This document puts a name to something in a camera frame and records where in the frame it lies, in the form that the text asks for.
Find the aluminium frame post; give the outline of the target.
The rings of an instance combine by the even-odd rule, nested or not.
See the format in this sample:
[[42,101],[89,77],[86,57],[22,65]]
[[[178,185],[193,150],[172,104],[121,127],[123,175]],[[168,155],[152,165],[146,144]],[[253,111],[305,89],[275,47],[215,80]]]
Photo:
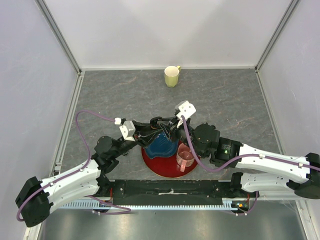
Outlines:
[[257,64],[254,67],[254,70],[256,73],[258,73],[260,71],[260,69],[262,68],[263,64],[265,63],[265,61],[266,61],[267,57],[269,56],[269,54],[271,53],[271,51],[273,50],[276,42],[278,41],[280,35],[282,34],[284,28],[288,24],[290,18],[292,17],[292,15],[295,12],[299,3],[300,3],[300,0],[291,0],[289,2],[284,14],[282,15],[279,23],[277,24],[273,34],[271,35],[270,40],[268,41],[259,60],[257,61]]
[[78,64],[74,54],[72,53],[66,39],[63,36],[62,31],[60,30],[53,14],[51,13],[47,3],[45,0],[35,0],[38,8],[40,9],[42,15],[44,16],[47,24],[49,25],[50,29],[52,30],[55,38],[57,39],[60,47],[62,48],[63,52],[65,53],[66,57],[68,58],[71,66],[75,70],[75,72],[80,75],[82,73],[82,69]]

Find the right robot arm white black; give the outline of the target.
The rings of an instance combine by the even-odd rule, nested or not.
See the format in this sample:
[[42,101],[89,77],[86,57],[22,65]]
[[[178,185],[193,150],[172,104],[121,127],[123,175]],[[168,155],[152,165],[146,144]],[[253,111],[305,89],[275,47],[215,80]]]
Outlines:
[[184,117],[158,121],[157,125],[168,139],[186,144],[194,160],[208,172],[225,168],[257,170],[255,175],[232,175],[229,191],[235,197],[245,192],[292,191],[301,198],[320,198],[320,156],[316,153],[290,156],[268,152],[221,137],[215,126],[207,123],[192,128]]

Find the round red tray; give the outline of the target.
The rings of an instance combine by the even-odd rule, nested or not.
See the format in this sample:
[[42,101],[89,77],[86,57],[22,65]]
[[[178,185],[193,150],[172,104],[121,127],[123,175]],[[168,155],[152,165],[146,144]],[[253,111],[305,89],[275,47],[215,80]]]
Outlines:
[[180,178],[191,173],[198,165],[196,161],[184,169],[184,172],[180,171],[181,166],[177,162],[177,153],[170,157],[149,158],[145,149],[141,149],[142,159],[145,165],[156,175],[165,178]]

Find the yellow-green ceramic mug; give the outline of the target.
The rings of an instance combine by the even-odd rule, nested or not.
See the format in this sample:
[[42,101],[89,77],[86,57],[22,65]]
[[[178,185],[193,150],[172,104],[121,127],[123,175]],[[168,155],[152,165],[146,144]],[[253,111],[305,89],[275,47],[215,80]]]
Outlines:
[[164,81],[169,88],[174,88],[178,84],[180,66],[167,66],[164,69]]

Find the black earbud case gold rim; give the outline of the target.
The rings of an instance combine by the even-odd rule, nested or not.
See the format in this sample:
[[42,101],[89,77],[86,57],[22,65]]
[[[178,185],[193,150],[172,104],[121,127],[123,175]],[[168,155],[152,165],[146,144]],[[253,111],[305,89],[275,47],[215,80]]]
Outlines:
[[171,133],[172,133],[171,127],[165,126],[162,120],[158,121],[157,125],[162,129],[163,133],[166,135],[167,138],[171,136]]

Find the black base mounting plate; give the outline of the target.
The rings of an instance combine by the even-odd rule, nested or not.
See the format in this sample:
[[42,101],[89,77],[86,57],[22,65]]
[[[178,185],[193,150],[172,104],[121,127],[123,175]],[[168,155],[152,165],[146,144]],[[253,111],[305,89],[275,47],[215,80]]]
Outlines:
[[220,204],[223,198],[254,199],[254,192],[218,180],[114,180],[93,194],[114,205]]

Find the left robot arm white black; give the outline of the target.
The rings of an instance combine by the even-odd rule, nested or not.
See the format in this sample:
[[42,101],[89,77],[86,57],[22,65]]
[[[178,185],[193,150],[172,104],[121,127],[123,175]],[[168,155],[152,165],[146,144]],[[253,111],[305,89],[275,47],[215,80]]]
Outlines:
[[89,153],[83,163],[49,178],[39,180],[34,176],[25,182],[15,199],[19,222],[31,228],[73,200],[95,194],[106,196],[110,191],[107,174],[119,164],[117,158],[136,146],[149,146],[161,133],[171,139],[178,122],[176,117],[160,116],[148,123],[119,117],[108,121],[119,127],[121,137],[102,136],[94,148],[95,153]]

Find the pink glass mug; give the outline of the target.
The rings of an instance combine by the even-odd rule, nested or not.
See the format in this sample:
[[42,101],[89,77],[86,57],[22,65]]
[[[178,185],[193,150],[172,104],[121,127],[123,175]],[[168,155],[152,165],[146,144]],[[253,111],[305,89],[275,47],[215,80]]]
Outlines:
[[184,173],[185,170],[189,168],[195,161],[195,158],[191,152],[191,149],[184,143],[181,143],[178,146],[176,161],[177,161],[177,164],[179,165],[179,170],[182,173]]

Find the right aluminium frame post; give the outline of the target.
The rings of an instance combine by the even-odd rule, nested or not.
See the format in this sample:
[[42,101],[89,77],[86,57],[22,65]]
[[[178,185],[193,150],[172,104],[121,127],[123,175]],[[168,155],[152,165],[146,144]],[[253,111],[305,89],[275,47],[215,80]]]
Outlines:
[[257,64],[254,67],[254,70],[256,73],[258,73],[260,71],[260,69],[262,68],[263,64],[265,63],[265,61],[266,61],[267,57],[269,56],[269,54],[271,53],[271,51],[273,50],[276,42],[278,41],[280,35],[282,34],[284,28],[288,24],[290,18],[292,17],[292,15],[295,12],[299,3],[300,3],[300,0],[291,0],[289,2],[284,14],[282,15],[279,23],[277,24],[273,34],[271,35],[270,40],[268,41],[259,60],[257,61]]

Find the blue leaf-shaped dish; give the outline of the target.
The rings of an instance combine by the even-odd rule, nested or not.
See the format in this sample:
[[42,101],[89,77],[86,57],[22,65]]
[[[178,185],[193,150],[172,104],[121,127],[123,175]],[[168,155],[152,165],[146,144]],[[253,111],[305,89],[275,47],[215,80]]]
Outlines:
[[172,157],[178,149],[178,141],[172,141],[164,133],[156,136],[154,141],[144,150],[150,159]]

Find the left aluminium frame post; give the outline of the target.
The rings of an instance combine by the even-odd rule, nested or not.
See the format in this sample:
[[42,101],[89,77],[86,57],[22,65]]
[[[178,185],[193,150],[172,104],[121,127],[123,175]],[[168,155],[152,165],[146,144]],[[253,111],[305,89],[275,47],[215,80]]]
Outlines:
[[66,39],[63,36],[62,31],[60,30],[53,14],[51,13],[47,3],[45,0],[35,0],[38,8],[40,9],[42,15],[44,16],[47,24],[49,25],[50,29],[52,30],[55,38],[57,39],[60,47],[62,48],[63,52],[65,53],[66,57],[68,58],[71,66],[75,70],[75,72],[80,75],[82,73],[82,69],[78,64],[74,54],[72,53]]

